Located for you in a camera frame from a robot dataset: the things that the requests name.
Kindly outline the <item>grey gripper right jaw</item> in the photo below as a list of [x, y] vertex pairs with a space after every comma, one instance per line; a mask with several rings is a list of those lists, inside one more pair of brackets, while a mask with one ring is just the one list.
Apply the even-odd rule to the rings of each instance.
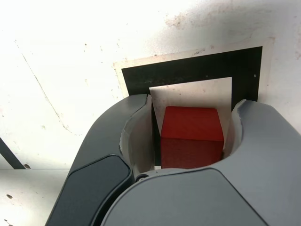
[[227, 157], [147, 177], [124, 191], [104, 226], [298, 226], [301, 136], [272, 106], [243, 100], [232, 114]]

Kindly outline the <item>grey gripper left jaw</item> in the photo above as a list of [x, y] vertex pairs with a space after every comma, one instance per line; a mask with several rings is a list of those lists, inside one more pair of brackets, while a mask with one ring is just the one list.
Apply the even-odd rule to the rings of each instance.
[[48, 226], [98, 226], [136, 178], [155, 168], [152, 98], [117, 102], [91, 126], [48, 217]]

